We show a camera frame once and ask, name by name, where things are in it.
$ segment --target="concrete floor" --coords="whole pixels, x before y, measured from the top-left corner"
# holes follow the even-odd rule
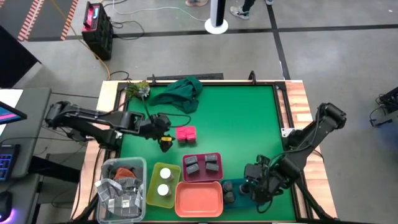
[[[227,5],[242,2],[227,0]],[[85,4],[81,0],[76,9],[72,25],[77,30]],[[162,6],[178,6],[201,19],[209,12],[208,6],[189,9],[183,0],[129,0],[116,7],[134,11]],[[398,20],[398,2],[394,0],[275,0],[273,8],[278,27],[380,25]],[[178,11],[128,16],[115,14],[111,7],[106,11],[115,21],[140,22],[146,32],[203,30],[203,23]],[[271,27],[263,1],[255,3],[251,15],[250,20],[242,21],[226,13],[226,19],[232,28]],[[139,30],[128,25],[118,32]],[[280,33],[280,39],[290,76],[304,81],[313,113],[321,102],[332,102],[347,112],[345,128],[329,135],[321,145],[338,216],[346,221],[396,223],[398,127],[372,128],[368,116],[376,107],[374,99],[398,84],[398,30],[289,32]],[[56,92],[98,96],[106,73],[77,40],[23,44],[45,65],[25,87],[49,86]],[[272,33],[114,39],[113,59],[107,64],[111,71],[128,71],[135,80],[153,73],[224,73],[225,79],[243,79],[250,70],[260,79],[283,79]],[[96,99],[59,95],[52,95],[50,103],[59,100],[91,109],[96,106]],[[51,153],[73,152],[79,147],[63,143],[43,141],[37,151],[48,146]],[[38,223],[65,221],[69,214],[67,209],[43,207]]]

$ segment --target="pink tray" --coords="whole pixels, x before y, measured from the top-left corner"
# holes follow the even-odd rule
[[[218,172],[210,172],[206,171],[206,161],[205,155],[216,154],[217,155],[217,165],[220,168]],[[188,175],[187,174],[187,165],[184,162],[186,157],[197,156],[199,171]],[[215,181],[221,180],[223,178],[223,163],[221,162],[221,155],[218,152],[206,153],[206,154],[192,154],[185,155],[182,157],[182,170],[183,170],[183,179],[185,182],[204,182],[204,181]]]
[[[175,189],[174,209],[179,217],[218,217],[223,207],[223,189],[219,182],[180,182]]]

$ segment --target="green mat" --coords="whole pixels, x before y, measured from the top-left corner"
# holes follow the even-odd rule
[[[149,100],[162,93],[165,87],[151,87]],[[197,145],[179,146],[163,153],[156,141],[124,135],[121,157],[141,156],[147,161],[148,181],[156,162],[182,166],[182,156],[219,152],[223,160],[224,179],[243,178],[244,166],[256,161],[258,154],[272,157],[283,151],[280,128],[271,86],[204,86],[198,97],[198,110],[190,116],[189,126],[196,126]],[[138,99],[128,104],[129,111],[144,113]],[[149,113],[181,111],[172,105],[149,106]],[[172,125],[187,122],[187,118],[169,116]],[[175,136],[175,129],[170,130]],[[257,213],[256,208],[224,211],[217,218],[180,218],[174,208],[147,205],[144,221],[294,221],[294,207],[290,190],[274,198],[268,212]]]

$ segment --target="monitor screen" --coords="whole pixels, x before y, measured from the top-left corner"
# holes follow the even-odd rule
[[[0,101],[0,124],[7,124],[26,119],[26,114]]]

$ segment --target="clear plastic bin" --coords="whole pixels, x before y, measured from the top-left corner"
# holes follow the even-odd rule
[[[100,224],[124,224],[139,222],[145,217],[146,212],[146,188],[147,188],[147,162],[142,157],[129,157],[119,159],[108,159],[103,165],[114,165],[114,166],[140,166],[142,167],[142,183],[144,188],[142,190],[142,213],[139,217],[120,217],[109,212],[105,207],[102,206],[102,202],[98,202],[96,219]]]

